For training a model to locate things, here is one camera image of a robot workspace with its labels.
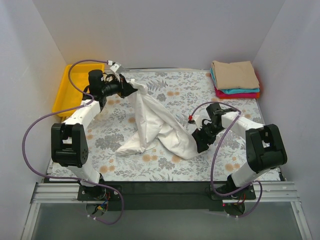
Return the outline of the white t shirt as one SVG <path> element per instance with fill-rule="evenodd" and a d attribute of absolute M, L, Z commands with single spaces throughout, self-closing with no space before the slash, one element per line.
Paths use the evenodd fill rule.
<path fill-rule="evenodd" d="M 160 102 L 148 94 L 147 86 L 133 78 L 129 84 L 137 89 L 127 97 L 134 110 L 137 131 L 115 153 L 118 156 L 144 153 L 153 148 L 155 139 L 158 139 L 169 152 L 184 160 L 198 156 L 195 139 Z"/>

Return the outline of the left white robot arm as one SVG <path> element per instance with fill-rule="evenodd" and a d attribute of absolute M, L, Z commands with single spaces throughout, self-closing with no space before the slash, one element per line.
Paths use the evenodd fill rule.
<path fill-rule="evenodd" d="M 89 189 L 89 194 L 95 200 L 103 199 L 107 191 L 102 184 L 102 175 L 89 163 L 86 129 L 105 107 L 107 97 L 119 95 L 125 98 L 136 91 L 122 74 L 106 75 L 100 69 L 91 70 L 88 73 L 88 86 L 82 94 L 82 107 L 64 122 L 51 127 L 52 161 L 70 170 L 80 185 Z"/>

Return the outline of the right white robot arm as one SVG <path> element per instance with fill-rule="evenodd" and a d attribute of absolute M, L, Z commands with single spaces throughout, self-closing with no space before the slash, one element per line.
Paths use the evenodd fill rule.
<path fill-rule="evenodd" d="M 226 183 L 212 191 L 220 197 L 229 196 L 237 199 L 258 177 L 285 165 L 288 161 L 285 146 L 279 128 L 275 124 L 264 125 L 242 116 L 241 111 L 234 106 L 222 102 L 205 102 L 207 119 L 195 117 L 193 111 L 188 117 L 188 123 L 195 124 L 192 133 L 198 153 L 209 149 L 219 133 L 217 150 L 220 149 L 227 133 L 232 131 L 245 141 L 246 162 L 236 172 L 227 177 Z"/>

